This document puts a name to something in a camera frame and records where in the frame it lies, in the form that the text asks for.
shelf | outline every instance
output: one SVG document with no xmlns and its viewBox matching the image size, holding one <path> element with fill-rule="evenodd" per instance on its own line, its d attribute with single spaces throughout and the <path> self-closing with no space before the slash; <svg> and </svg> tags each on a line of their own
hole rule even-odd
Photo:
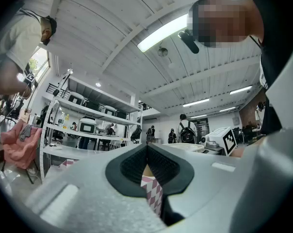
<svg viewBox="0 0 293 233">
<path fill-rule="evenodd" d="M 57 125 L 53 125 L 50 123 L 46 124 L 46 127 L 54 130 L 58 130 L 61 132 L 64 132 L 66 134 L 74 134 L 74 135 L 79 135 L 79 136 L 84 136 L 84 137 L 89 137 L 89 138 L 96 138 L 96 139 L 102 139 L 102 140 L 111 140 L 111 141 L 130 141 L 128 138 L 123 138 L 123 137 L 118 137 L 118 136 L 102 136 L 102 135 L 95 135 L 95 134 L 87 134 L 87 133 L 82 133 L 74 130 L 69 130 L 69 129 L 63 129 L 60 128 Z"/>
<path fill-rule="evenodd" d="M 104 153 L 105 151 L 97 151 L 97 150 L 81 150 L 76 149 L 73 147 L 68 146 L 62 146 L 62 150 L 56 150 L 55 147 L 46 146 L 43 148 L 43 152 L 59 157 L 64 157 L 68 159 L 74 159 L 74 160 L 81 160 L 84 158 L 88 158 L 91 156 L 94 156 L 96 154 Z"/>
<path fill-rule="evenodd" d="M 72 76 L 68 79 L 68 89 L 70 91 L 81 94 L 82 96 L 88 98 L 90 101 L 96 101 L 98 103 L 111 106 L 117 110 L 121 110 L 127 113 L 142 111 L 142 109 L 139 109 L 138 107 L 133 106 L 130 103 L 127 103 L 117 97 L 101 91 L 100 89 L 97 89 Z"/>
<path fill-rule="evenodd" d="M 84 106 L 72 103 L 72 102 L 65 100 L 65 99 L 62 99 L 62 98 L 55 98 L 55 99 L 58 100 L 61 107 L 64 107 L 70 111 L 74 111 L 79 114 L 85 115 L 87 117 L 92 117 L 92 118 L 100 119 L 103 121 L 112 122 L 114 124 L 140 125 L 140 123 L 138 123 L 138 122 L 133 122 L 133 121 L 122 119 L 122 118 L 119 118 L 116 116 L 107 115 L 107 114 L 104 114 L 100 111 L 95 111 L 95 110 L 86 108 Z"/>
</svg>

metal shelving unit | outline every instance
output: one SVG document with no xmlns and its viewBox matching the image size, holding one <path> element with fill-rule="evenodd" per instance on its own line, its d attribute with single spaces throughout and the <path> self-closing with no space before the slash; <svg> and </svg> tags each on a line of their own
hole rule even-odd
<svg viewBox="0 0 293 233">
<path fill-rule="evenodd" d="M 68 88 L 71 91 L 77 92 L 81 95 L 84 95 L 84 92 L 88 94 L 88 99 L 94 99 L 100 103 L 103 103 L 105 105 L 113 106 L 117 110 L 122 110 L 127 113 L 135 113 L 138 111 L 142 111 L 142 109 L 135 107 L 125 101 L 120 100 L 117 97 L 114 97 L 112 95 L 109 95 L 106 92 L 103 92 L 95 87 L 92 87 L 82 81 L 79 81 L 73 77 L 70 76 L 71 69 L 68 71 L 66 76 L 62 79 L 58 86 L 58 90 L 61 89 L 63 86 L 64 82 L 68 80 Z M 99 111 L 95 111 L 89 108 L 86 108 L 84 106 L 72 103 L 68 100 L 65 100 L 63 98 L 58 97 L 55 95 L 53 99 L 50 101 L 49 108 L 47 110 L 47 115 L 45 117 L 43 129 L 42 129 L 42 134 L 41 134 L 41 141 L 40 141 L 40 171 L 41 171 L 41 178 L 42 182 L 45 179 L 45 172 L 44 172 L 44 153 L 49 154 L 49 155 L 55 155 L 55 156 L 60 156 L 68 159 L 75 159 L 75 160 L 80 160 L 83 158 L 88 158 L 90 156 L 94 156 L 100 151 L 94 151 L 94 150 L 82 150 L 82 149 L 77 149 L 77 148 L 72 148 L 72 147 L 67 147 L 67 146 L 62 146 L 62 149 L 58 150 L 55 149 L 55 147 L 50 147 L 49 144 L 51 142 L 53 130 L 58 130 L 67 134 L 74 134 L 74 135 L 79 135 L 79 136 L 84 136 L 84 137 L 89 137 L 89 138 L 97 138 L 97 139 L 103 139 L 103 140 L 115 140 L 115 141 L 130 141 L 130 138 L 123 138 L 123 137 L 118 137 L 118 136 L 106 136 L 106 135 L 101 135 L 101 134 L 87 134 L 87 133 L 82 133 L 78 131 L 73 131 L 70 129 L 63 129 L 61 127 L 58 127 L 57 125 L 54 125 L 55 120 L 53 124 L 48 123 L 48 118 L 50 116 L 50 113 L 52 111 L 52 108 L 57 106 L 57 112 L 55 115 L 55 118 L 58 113 L 59 107 L 66 108 L 70 111 L 73 111 L 75 113 L 82 114 L 83 116 L 91 117 L 94 119 L 100 119 L 103 121 L 107 122 L 112 122 L 115 124 L 120 124 L 120 125 L 126 125 L 126 126 L 134 126 L 134 125 L 139 125 L 142 126 L 142 123 L 138 123 L 137 121 L 132 121 L 132 120 L 126 120 L 122 119 L 116 116 L 111 116 Z M 45 141 L 45 135 L 47 134 L 47 145 Z"/>
</svg>

bottle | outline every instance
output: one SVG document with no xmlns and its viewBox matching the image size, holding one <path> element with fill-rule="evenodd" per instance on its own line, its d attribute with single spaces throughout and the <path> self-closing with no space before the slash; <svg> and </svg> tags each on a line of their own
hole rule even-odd
<svg viewBox="0 0 293 233">
<path fill-rule="evenodd" d="M 67 115 L 65 116 L 65 122 L 64 122 L 63 128 L 64 128 L 64 129 L 67 129 L 68 126 L 69 126 L 69 114 L 67 114 Z"/>
<path fill-rule="evenodd" d="M 61 112 L 60 119 L 58 120 L 58 126 L 59 126 L 60 128 L 63 127 L 63 125 L 64 125 L 64 121 L 65 121 L 65 113 L 64 113 L 64 112 Z"/>
</svg>

white wooden ceiling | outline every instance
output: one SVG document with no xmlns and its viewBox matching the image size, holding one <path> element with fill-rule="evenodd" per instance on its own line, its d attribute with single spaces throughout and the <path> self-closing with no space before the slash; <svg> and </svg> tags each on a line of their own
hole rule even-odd
<svg viewBox="0 0 293 233">
<path fill-rule="evenodd" d="M 25 7 L 56 18 L 57 32 L 45 47 L 49 52 L 63 59 L 61 63 L 72 63 L 74 72 L 94 77 L 94 83 L 109 83 L 122 96 L 136 93 L 169 114 L 194 115 L 242 105 L 257 92 L 259 82 L 260 49 L 251 39 L 230 48 L 200 46 L 199 54 L 192 54 L 175 33 L 145 53 L 137 48 L 149 34 L 186 14 L 195 1 L 26 0 Z M 159 45 L 168 49 L 166 57 L 158 56 Z M 62 74 L 68 64 L 57 68 Z M 250 93 L 226 95 L 250 84 L 255 85 Z M 213 99 L 187 109 L 181 106 L 204 98 Z"/>
</svg>

person's hand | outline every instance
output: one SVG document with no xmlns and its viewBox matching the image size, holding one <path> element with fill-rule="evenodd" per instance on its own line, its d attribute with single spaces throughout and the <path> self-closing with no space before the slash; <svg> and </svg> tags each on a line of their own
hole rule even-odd
<svg viewBox="0 0 293 233">
<path fill-rule="evenodd" d="M 27 100 L 27 99 L 30 97 L 31 92 L 32 92 L 32 91 L 31 91 L 30 87 L 27 86 L 26 89 L 25 89 L 25 91 L 24 91 L 24 93 L 21 94 L 21 95 L 23 96 L 24 99 Z"/>
</svg>

